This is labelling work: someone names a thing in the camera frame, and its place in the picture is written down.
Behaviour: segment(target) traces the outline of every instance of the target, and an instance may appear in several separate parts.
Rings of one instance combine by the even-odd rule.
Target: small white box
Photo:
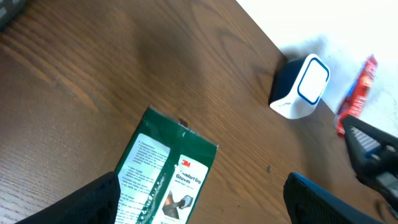
[[[288,62],[274,80],[270,107],[288,119],[310,115],[330,79],[329,68],[315,54]]]

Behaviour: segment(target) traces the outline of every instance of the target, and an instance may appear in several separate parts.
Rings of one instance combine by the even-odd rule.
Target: red wrapper
[[[345,117],[352,115],[358,118],[361,115],[366,100],[368,100],[368,94],[374,80],[374,72],[376,71],[376,68],[377,61],[374,56],[371,55],[337,112],[335,121],[338,136],[344,136],[345,131],[342,120]]]

